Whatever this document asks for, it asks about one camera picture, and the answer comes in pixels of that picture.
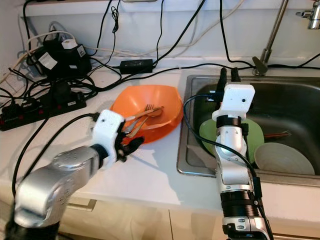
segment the black cable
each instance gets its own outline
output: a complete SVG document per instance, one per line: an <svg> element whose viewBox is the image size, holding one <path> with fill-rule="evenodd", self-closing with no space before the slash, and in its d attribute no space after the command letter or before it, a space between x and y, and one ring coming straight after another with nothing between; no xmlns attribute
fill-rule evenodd
<svg viewBox="0 0 320 240"><path fill-rule="evenodd" d="M250 154L249 154L249 145L248 145L248 138L247 138L247 135L244 135L244 136L243 136L243 139L244 139L245 144L246 144L245 157L246 157L246 159L248 159L248 161L250 162Z"/></svg>
<svg viewBox="0 0 320 240"><path fill-rule="evenodd" d="M168 72L168 71L180 70L180 69L193 69L193 68L198 68L198 67L202 67L202 66L218 66L218 67L222 67L222 68L226 68L226 69L230 69L230 70L232 69L232 67L230 67L230 66L225 66L225 65L222 65L222 64L219 64L219 63L207 62L207 63L201 63L201 64L193 65L193 66L183 66L183 67L168 68L168 69L164 69L164 70L158 71L158 72L153 73L153 74L148 75L148 76L133 77L133 78L130 78L130 79L123 79L122 82L124 83L124 82L130 81L130 80L142 80L142 79L151 78L151 77L153 77L155 75L158 75L158 74L161 74L161 73L165 73L165 72ZM245 69L250 69L250 68L251 67L246 66L246 67L239 68L239 70L245 70Z"/></svg>
<svg viewBox="0 0 320 240"><path fill-rule="evenodd" d="M268 68L287 68L287 69L314 69L314 70L320 70L320 67L317 66L304 66L305 64L303 63L303 66L290 66L290 65L285 65L285 64L270 64L268 65Z"/></svg>
<svg viewBox="0 0 320 240"><path fill-rule="evenodd" d="M223 145L223 144L221 144L221 143L218 143L218 142L215 142L215 141L211 141L211 140L209 140L209 139L206 139L206 138L204 138L204 137L201 137L199 134L197 134L197 133L195 132L195 130L193 129L193 127L192 127L191 124L189 123L188 114L187 114L187 105L188 105L188 103L189 103L190 101L196 99L196 98L204 98L204 97L206 97L206 98L209 97L209 98L210 98L211 95L210 95L210 94L194 95L194 96L191 96L190 98L188 98L188 99L185 101L185 103L184 103L184 105L183 105L183 116L184 116L184 121L185 121L188 129L192 132L192 134L193 134L197 139L199 139L199 140L201 140L201 141L203 141L203 142L206 142L206 143L208 143L208 144L212 144L212 145L214 145L214 146L217 146L217 147L226 149L226 150L232 152L233 154L237 155L239 158L241 158L241 159L244 161L244 163L245 163L246 166L248 167L248 169L249 169L252 177L253 177L253 178L256 178L256 177L257 177L257 174L256 174L255 169L252 167L251 163L250 163L244 156L242 156L239 152L237 152L236 150L234 150L234 149L232 149L232 148L230 148L230 147L228 147L228 146L226 146L226 145ZM269 222L268 222L267 216L266 216L266 214L265 214L264 208L263 208L262 205L259 205L259 206L258 206L258 209L259 209L259 211L260 211L260 214L261 214L262 218L264 219L264 222L265 222L265 225L266 225L266 228L267 228L267 232L268 232L268 234L269 234L269 236L270 236L270 239L273 240L273 239L274 239L273 233L272 233L272 230L271 230L271 226L270 226L270 224L269 224Z"/></svg>
<svg viewBox="0 0 320 240"><path fill-rule="evenodd" d="M108 2L108 5L107 5L107 7L106 7L106 10L105 10L105 12L104 12L104 14L103 14L102 21L101 21L101 25L100 25L99 38L98 38L98 42L97 42L97 44L96 44L96 48L99 48L99 44L100 44L100 40L101 40L101 36L102 36L102 30L103 30L103 27L104 27L105 18L106 18L106 16L107 16L107 13L108 13L108 10L109 10L109 7L110 7L110 4L111 4L112 1L113 1L113 0L110 0L110 1ZM97 52L98 52L98 50L96 49L95 52L94 52L93 54L90 54L89 56L94 56L94 55L97 54Z"/></svg>
<svg viewBox="0 0 320 240"><path fill-rule="evenodd" d="M83 82L84 80L88 80L91 84L88 84L86 82ZM97 88L95 85L95 82L93 81L93 79L87 75L85 76L72 76L72 77L68 77L68 78L62 78L60 80L57 81L57 83L59 81L67 81L70 84L71 88L87 88L89 90L91 90L91 92L88 93L84 93L84 95L87 95L84 99L88 100L91 99L93 97L95 97L96 95L98 95L97 92Z"/></svg>
<svg viewBox="0 0 320 240"><path fill-rule="evenodd" d="M162 18L163 18L163 14L164 14L164 2L165 0L162 0L161 2L161 14L160 14L160 36L158 38L158 42L156 43L156 60L158 61L159 60L159 42L160 42L160 39L162 37Z"/></svg>
<svg viewBox="0 0 320 240"><path fill-rule="evenodd" d="M3 98L11 98L13 102L15 101L15 97L8 90L2 87L0 87L0 90L8 94L8 96L2 96Z"/></svg>
<svg viewBox="0 0 320 240"><path fill-rule="evenodd" d="M25 25L25 30L26 30L26 36L28 37L28 39L30 39L30 31L29 31L29 27L28 27L28 20L27 20L27 16L26 16L26 8L27 8L27 5L31 2L33 2L35 0L27 0L24 4L23 4L23 9L22 9L22 12L23 12L23 21L24 21L24 25ZM29 42L29 45L28 45L28 49L29 51L31 50L31 42Z"/></svg>
<svg viewBox="0 0 320 240"><path fill-rule="evenodd" d="M197 10L195 11L195 13L193 14L193 16L191 17L191 19L189 20L189 22L187 23L187 25L185 26L184 30L182 31L182 33L180 34L180 36L178 37L177 41L174 43L174 45L165 53L163 54L161 57L159 57L159 59L157 59L156 61L153 62L153 65L157 65L158 62L165 58L168 54L170 54L175 47L179 44L180 40L182 39L182 37L184 36L184 34L186 33L186 31L188 30L188 28L190 27L191 23L193 22L193 20L196 18L196 16L198 15L198 13L200 12L202 6L204 5L204 3L206 2L206 0L202 0L202 2L200 3L200 5L198 6ZM124 77L122 80L127 80L139 73L142 73L144 71L144 69L141 72L137 72L137 73L133 73L130 74L126 77Z"/></svg>
<svg viewBox="0 0 320 240"><path fill-rule="evenodd" d="M221 143L218 143L218 142L216 142L216 141L208 140L208 139L200 136L199 134L197 134L197 133L195 132L195 130L193 129L193 127L192 127L191 124L189 123L189 119L188 119L188 115L187 115L187 105L188 105L188 103L191 102L192 100L196 99L196 98L204 98L204 97L210 98L211 95L210 95L210 94L194 95L194 96L189 97L189 98L185 101L185 103L184 103L184 105L183 105L183 115L184 115L184 121L185 121L188 129L192 132L192 134L193 134L197 139L199 139L199 140L201 140L201 141L203 141L203 142L206 142L206 143L208 143L208 144L212 144L212 145L214 145L214 146L217 146L217 147L226 149L226 150L230 151L231 153L237 155L239 158L241 158L241 159L244 161L244 163L245 163L246 166L248 167L248 169L249 169L252 177L253 177L253 178L256 178L256 177L257 177L257 174L256 174L255 169L252 167L251 163L250 163L244 156L242 156L239 152L237 152L236 150L232 149L231 147L228 147L228 146L223 145L223 144L221 144Z"/></svg>
<svg viewBox="0 0 320 240"><path fill-rule="evenodd" d="M46 90L49 90L49 89L50 89L50 87L43 88L40 91L37 91L34 94L32 94L30 97L33 98L34 96L36 96L36 95L38 95L38 94L40 94L40 93L42 93L42 92L44 92Z"/></svg>
<svg viewBox="0 0 320 240"><path fill-rule="evenodd" d="M320 53L318 53L317 55L315 55L314 57L310 58L308 61L298 65L298 67L303 67L304 65L307 65L308 63L310 63L311 61L315 60L316 58L318 58L320 56Z"/></svg>
<svg viewBox="0 0 320 240"><path fill-rule="evenodd" d="M12 101L16 100L16 99L24 99L23 97L18 97L18 96L13 97L13 99L12 99L11 96L6 96L6 95L0 95L0 97L1 98L6 98L6 99L11 99Z"/></svg>
<svg viewBox="0 0 320 240"><path fill-rule="evenodd" d="M99 66L96 66L94 69L91 70L91 72L88 74L90 77L96 70L103 68L104 66L100 64Z"/></svg>
<svg viewBox="0 0 320 240"><path fill-rule="evenodd" d="M97 63L99 63L99 64L100 64L99 67L106 67L107 69L110 69L111 71L113 71L114 73L116 73L116 74L120 77L120 79L122 78L121 73L118 72L118 71L116 71L113 67L107 65L107 63L103 63L102 61L100 61L100 60L98 60L98 59L96 59L96 58L93 58L93 57L89 57L89 59L94 60L94 61L96 61Z"/></svg>
<svg viewBox="0 0 320 240"><path fill-rule="evenodd" d="M19 171L19 166L21 163L21 160L26 152L26 150L28 149L29 145L31 144L31 142L35 139L35 137L37 136L37 134L40 132L40 130L45 126L45 124L48 122L49 118L46 118L41 125L39 126L39 128L34 132L34 134L30 137L30 139L28 140L28 142L24 145L18 160L15 164L14 167L14 172L13 172L13 176L12 176L12 185L11 185L11 189L12 189L12 194L13 194L13 198L16 196L16 182L17 182L17 175L18 175L18 171Z"/></svg>
<svg viewBox="0 0 320 240"><path fill-rule="evenodd" d="M11 67L9 67L8 70L9 70L11 73L13 73L13 74L15 74L15 75L18 75L19 77L22 77L22 78L24 78L24 79L27 80L27 81L30 81L30 82L32 82L32 83L35 83L35 81L33 81L32 79L30 79L29 77L27 77L27 76L24 75L22 72L20 72L20 71L18 71L18 70L16 70L16 69L12 69Z"/></svg>
<svg viewBox="0 0 320 240"><path fill-rule="evenodd" d="M1 106L0 106L0 109L2 109L5 105L7 105L8 103L10 103L12 100L9 100L9 101L6 101L4 104L2 104Z"/></svg>
<svg viewBox="0 0 320 240"><path fill-rule="evenodd" d="M112 29L112 33L113 33L113 47L112 47L112 52L109 56L109 60L106 62L106 64L108 64L115 52L115 48L116 48L116 32L119 30L119 11L118 11L118 8L119 8L119 4L120 4L120 1L118 1L118 4L116 6L116 8L114 6L111 7L111 15L112 15L112 18L114 20L114 27Z"/></svg>
<svg viewBox="0 0 320 240"><path fill-rule="evenodd" d="M23 176L23 180L26 179L26 177L32 172L32 170L34 169L34 167L36 166L36 164L39 162L40 158L43 156L43 154L46 152L46 150L48 149L48 147L52 144L52 142L58 137L58 135L64 130L66 129L68 126L70 126L71 124L73 124L74 122L86 118L86 117L91 117L94 118L97 116L97 113L87 113L87 114L83 114L80 116L75 117L74 119L68 121L65 125L63 125L53 136L52 138L47 142L47 144L43 147L43 149L41 150L41 152L38 154L38 156L36 157L36 159L33 161L33 163L31 164L31 166L29 167L29 169L26 171L25 175Z"/></svg>
<svg viewBox="0 0 320 240"><path fill-rule="evenodd" d="M251 63L247 62L247 61L231 60L230 57L229 57L229 51L228 51L227 40L226 40L226 35L225 35L225 28L224 28L224 19L223 19L223 15L222 15L222 8L223 8L222 1L223 0L220 0L219 17L220 17L220 26L221 26L221 32L222 32L222 37L223 37L223 43L224 43L226 58L228 59L228 61L230 63L243 63L243 64L247 64L248 66L253 68L254 66Z"/></svg>
<svg viewBox="0 0 320 240"><path fill-rule="evenodd" d="M264 219L266 231L269 234L270 240L274 240L274 235L272 233L271 226L270 226L270 223L269 223L269 221L267 219L267 216L266 216L264 208L262 206L258 206L258 209L259 209L259 212L261 214L261 217Z"/></svg>

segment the bowl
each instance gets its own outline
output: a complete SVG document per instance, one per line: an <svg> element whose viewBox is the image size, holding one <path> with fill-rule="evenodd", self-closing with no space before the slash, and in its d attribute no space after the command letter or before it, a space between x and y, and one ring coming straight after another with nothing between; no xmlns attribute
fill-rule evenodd
<svg viewBox="0 0 320 240"><path fill-rule="evenodd" d="M296 149L276 142L261 145L254 153L255 163L261 170L315 175L309 160Z"/></svg>
<svg viewBox="0 0 320 240"><path fill-rule="evenodd" d="M157 141L171 133L181 122L183 104L176 87L166 85L141 85L127 87L115 100L110 110L121 114L125 118L144 112L147 104L161 107L160 116L149 118L139 132L134 136L144 137L144 144ZM124 128L132 121L125 123ZM123 143L128 144L132 138L124 138Z"/></svg>
<svg viewBox="0 0 320 240"><path fill-rule="evenodd" d="M176 87L166 85L129 86L116 98L112 110L130 117L145 110L146 105L164 106L158 117L150 117L142 130L156 129L174 122L183 110L181 97Z"/></svg>

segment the spoon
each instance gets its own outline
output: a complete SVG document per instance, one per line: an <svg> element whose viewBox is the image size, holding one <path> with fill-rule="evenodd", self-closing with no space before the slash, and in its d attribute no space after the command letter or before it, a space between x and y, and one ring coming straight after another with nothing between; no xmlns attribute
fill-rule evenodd
<svg viewBox="0 0 320 240"><path fill-rule="evenodd" d="M149 118L154 118L154 117L158 117L162 114L163 110L162 109L159 109L159 110L156 110L154 112L151 112L151 113L148 113L146 116L146 118L142 121L142 123L137 126L132 132L130 132L127 137L128 138L133 138L137 133L138 131L141 129L141 127L146 123L146 121L149 119Z"/></svg>

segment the metal pipe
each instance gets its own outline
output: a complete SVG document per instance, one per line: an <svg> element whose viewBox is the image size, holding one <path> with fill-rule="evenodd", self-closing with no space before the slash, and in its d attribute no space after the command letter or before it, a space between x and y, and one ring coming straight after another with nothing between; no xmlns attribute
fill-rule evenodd
<svg viewBox="0 0 320 240"><path fill-rule="evenodd" d="M269 40L266 44L266 47L263 49L260 59L253 57L253 62L256 66L256 69L253 70L253 74L256 76L264 76L268 71L268 61L272 53L272 45L274 44L277 32L279 30L281 21L284 17L287 5L289 0L282 0L280 9L276 16Z"/></svg>
<svg viewBox="0 0 320 240"><path fill-rule="evenodd" d="M289 2L289 0L282 0L279 12L278 12L278 14L276 16L276 19L275 19L275 22L274 22L274 25L273 25L273 28L272 28L272 31L271 31L271 35L269 37L269 41L268 41L268 43L266 44L266 47L265 47L265 49L267 51L271 51L272 45L274 44L277 32L279 30L282 18L284 17L288 2Z"/></svg>

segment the shelf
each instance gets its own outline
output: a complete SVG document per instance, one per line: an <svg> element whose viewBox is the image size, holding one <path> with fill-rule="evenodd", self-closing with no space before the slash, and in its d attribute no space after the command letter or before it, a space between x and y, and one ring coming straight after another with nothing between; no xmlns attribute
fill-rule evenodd
<svg viewBox="0 0 320 240"><path fill-rule="evenodd" d="M232 9L239 0L224 0L223 9ZM282 0L245 0L240 9L278 9ZM165 12L195 11L198 0L166 0ZM30 3L26 9L26 15L50 16L50 15L76 15L76 14L102 14L107 6L106 0L48 0L44 2ZM288 9L311 9L310 0L290 0ZM125 13L159 12L161 0L151 2L122 2L120 11ZM218 0L207 0L203 10L218 10Z"/></svg>

